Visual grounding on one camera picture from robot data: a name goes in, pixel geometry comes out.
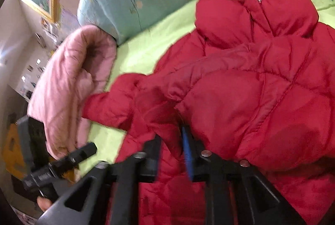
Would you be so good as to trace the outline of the person's left hand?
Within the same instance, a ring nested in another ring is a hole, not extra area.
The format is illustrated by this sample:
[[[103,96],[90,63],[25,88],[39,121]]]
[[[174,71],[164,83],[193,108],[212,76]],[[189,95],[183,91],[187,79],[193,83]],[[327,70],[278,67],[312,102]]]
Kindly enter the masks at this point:
[[[52,204],[53,202],[47,198],[41,196],[37,197],[37,205],[43,212],[46,212],[52,206]]]

